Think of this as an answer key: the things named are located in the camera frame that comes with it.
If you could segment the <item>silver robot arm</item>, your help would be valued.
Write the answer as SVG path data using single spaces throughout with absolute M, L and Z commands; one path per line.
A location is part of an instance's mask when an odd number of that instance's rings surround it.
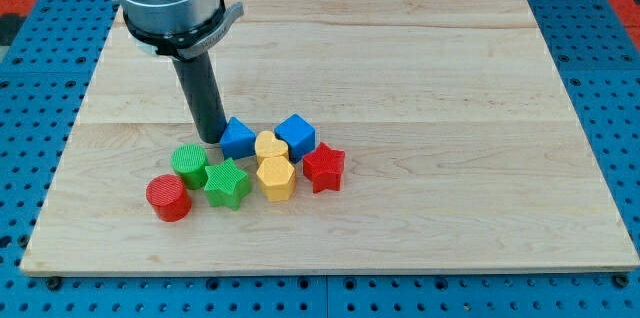
M 225 0 L 117 0 L 131 35 L 156 55 L 188 61 L 208 52 L 244 14 Z

